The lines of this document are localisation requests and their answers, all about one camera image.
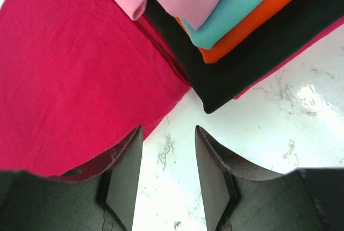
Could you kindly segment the red t shirt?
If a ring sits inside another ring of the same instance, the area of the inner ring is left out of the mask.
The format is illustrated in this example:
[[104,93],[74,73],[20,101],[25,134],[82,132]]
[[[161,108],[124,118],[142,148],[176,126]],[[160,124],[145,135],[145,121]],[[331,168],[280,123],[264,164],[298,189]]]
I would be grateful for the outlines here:
[[190,88],[174,63],[114,0],[5,0],[1,169],[58,176],[137,126],[148,136]]

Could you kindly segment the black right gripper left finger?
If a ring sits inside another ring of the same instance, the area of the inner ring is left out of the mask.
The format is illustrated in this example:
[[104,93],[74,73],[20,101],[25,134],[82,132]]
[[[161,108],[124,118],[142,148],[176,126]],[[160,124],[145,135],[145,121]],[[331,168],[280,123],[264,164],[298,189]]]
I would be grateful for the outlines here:
[[1,230],[131,230],[142,147],[137,126],[60,176],[1,171]]

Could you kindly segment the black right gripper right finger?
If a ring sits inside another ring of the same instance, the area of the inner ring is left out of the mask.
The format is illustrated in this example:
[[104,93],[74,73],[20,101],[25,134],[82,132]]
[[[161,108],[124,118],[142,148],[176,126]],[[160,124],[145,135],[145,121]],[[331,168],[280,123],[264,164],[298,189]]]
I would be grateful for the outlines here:
[[343,230],[343,169],[280,174],[195,128],[196,160],[208,230]]

